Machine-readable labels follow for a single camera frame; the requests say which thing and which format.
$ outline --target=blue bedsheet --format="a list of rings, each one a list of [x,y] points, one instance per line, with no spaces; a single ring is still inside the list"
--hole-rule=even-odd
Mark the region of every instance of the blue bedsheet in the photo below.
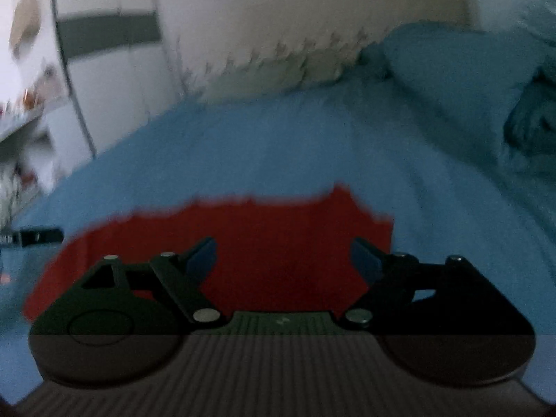
[[[73,237],[109,216],[196,196],[315,196],[336,182],[394,216],[394,249],[429,262],[464,255],[538,334],[556,335],[554,188],[499,172],[488,149],[391,79],[354,73],[276,99],[183,103],[72,175],[18,225],[61,226]],[[2,252],[12,283],[0,287],[0,394],[12,402],[40,382],[21,305],[56,250]],[[526,383],[556,401],[556,350],[541,338],[535,356]]]

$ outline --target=pillow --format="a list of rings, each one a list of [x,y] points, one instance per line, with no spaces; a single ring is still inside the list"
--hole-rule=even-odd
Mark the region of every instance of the pillow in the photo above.
[[[482,33],[438,23],[405,25],[383,42],[390,72],[490,153],[504,149],[504,124],[538,74],[543,46],[525,32]]]
[[[546,43],[544,74],[556,83],[556,0],[478,0],[483,30],[523,29]]]
[[[248,65],[212,79],[200,100],[219,104],[334,83],[341,77],[344,65],[352,61],[351,55],[323,49]]]
[[[208,104],[219,104],[293,89],[303,79],[304,62],[305,57],[290,57],[223,73],[209,82],[200,100]]]
[[[342,59],[333,50],[320,50],[307,54],[302,86],[309,88],[317,84],[333,83],[344,71]]]

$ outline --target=metal screw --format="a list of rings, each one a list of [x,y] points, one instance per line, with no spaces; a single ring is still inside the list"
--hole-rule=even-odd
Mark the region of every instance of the metal screw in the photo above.
[[[216,309],[199,309],[193,314],[193,319],[198,323],[214,323],[220,318]]]
[[[366,325],[373,319],[373,313],[367,309],[349,309],[346,312],[346,320],[357,325]]]

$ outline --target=blue pillow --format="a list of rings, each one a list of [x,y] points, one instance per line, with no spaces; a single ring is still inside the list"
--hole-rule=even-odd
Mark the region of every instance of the blue pillow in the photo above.
[[[478,0],[478,4],[483,30],[521,28],[546,43],[543,72],[556,85],[556,0]]]
[[[522,31],[483,33],[439,23],[394,30],[383,51],[395,79],[498,158],[504,124],[546,57]]]

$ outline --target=wardrobe door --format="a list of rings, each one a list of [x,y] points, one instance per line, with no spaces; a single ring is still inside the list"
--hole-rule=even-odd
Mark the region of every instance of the wardrobe door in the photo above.
[[[148,122],[128,47],[72,60],[68,72],[97,153]]]
[[[133,46],[131,61],[151,119],[179,101],[176,84],[161,43]]]
[[[91,160],[91,150],[73,103],[46,113],[46,124],[56,156],[67,175]]]

